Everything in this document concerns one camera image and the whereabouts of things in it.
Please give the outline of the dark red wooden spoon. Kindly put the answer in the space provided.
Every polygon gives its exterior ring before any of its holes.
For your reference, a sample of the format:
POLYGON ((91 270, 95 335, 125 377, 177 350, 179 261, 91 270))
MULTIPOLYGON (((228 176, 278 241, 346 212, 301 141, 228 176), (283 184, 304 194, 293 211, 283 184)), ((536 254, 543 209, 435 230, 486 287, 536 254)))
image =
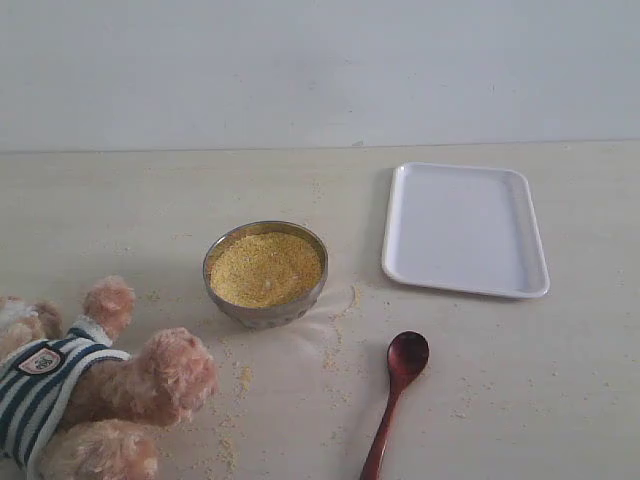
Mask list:
POLYGON ((386 355, 389 395, 381 422, 361 470, 360 480, 379 478, 397 403, 407 387, 425 370, 429 356, 428 341, 418 332, 401 332, 390 342, 386 355))

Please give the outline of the tan teddy bear striped shirt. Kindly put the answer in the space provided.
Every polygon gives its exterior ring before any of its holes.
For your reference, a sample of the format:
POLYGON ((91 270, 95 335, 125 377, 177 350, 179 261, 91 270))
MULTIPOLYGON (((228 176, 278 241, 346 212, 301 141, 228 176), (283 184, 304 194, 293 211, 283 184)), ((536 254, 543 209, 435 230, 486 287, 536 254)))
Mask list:
POLYGON ((146 428, 190 418, 217 386, 214 360, 187 329, 156 332, 136 354, 115 343, 134 291, 97 282, 69 326, 47 301, 1 300, 1 455, 28 479, 153 479, 146 428))

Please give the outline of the steel bowl of yellow grain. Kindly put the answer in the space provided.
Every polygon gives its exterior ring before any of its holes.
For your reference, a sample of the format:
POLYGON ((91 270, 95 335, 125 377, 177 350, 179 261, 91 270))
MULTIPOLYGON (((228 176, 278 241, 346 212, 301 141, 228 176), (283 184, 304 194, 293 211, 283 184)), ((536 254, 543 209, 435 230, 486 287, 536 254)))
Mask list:
POLYGON ((316 304, 329 272, 324 242, 286 221, 241 225, 207 251, 202 275, 219 310, 249 329, 287 325, 316 304))

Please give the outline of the white rectangular plastic tray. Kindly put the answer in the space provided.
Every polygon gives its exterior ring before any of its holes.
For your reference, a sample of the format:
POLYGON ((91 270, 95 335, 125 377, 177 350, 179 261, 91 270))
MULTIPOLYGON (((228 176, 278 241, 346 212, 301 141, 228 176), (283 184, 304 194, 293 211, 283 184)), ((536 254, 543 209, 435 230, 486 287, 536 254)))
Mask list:
POLYGON ((543 297, 550 277, 528 180, 500 168, 422 162, 396 167, 381 267, 404 285, 543 297))

